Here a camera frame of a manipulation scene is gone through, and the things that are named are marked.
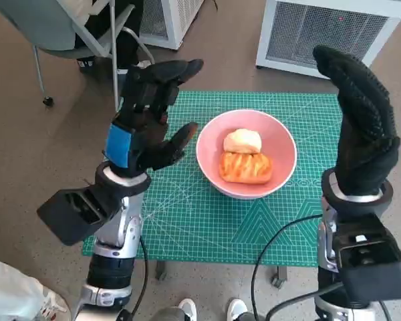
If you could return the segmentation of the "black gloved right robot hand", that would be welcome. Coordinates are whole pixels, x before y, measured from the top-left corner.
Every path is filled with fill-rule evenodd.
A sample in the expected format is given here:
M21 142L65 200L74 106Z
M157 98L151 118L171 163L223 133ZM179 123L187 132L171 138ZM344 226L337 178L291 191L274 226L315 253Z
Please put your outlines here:
M389 92L353 55L317 45L318 71L338 89L342 125L335 174L346 196L376 195L398 162L400 137Z

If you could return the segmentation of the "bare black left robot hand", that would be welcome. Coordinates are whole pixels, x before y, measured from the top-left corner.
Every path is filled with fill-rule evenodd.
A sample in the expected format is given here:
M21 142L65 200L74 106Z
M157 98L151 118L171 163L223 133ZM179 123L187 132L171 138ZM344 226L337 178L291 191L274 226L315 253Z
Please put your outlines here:
M113 173L132 178L148 169L171 166L184 156L198 124L189 122L166 139L168 107L175 104L180 85L203 65L202 59L170 60L128 70L121 91L123 103L110 125L104 150Z

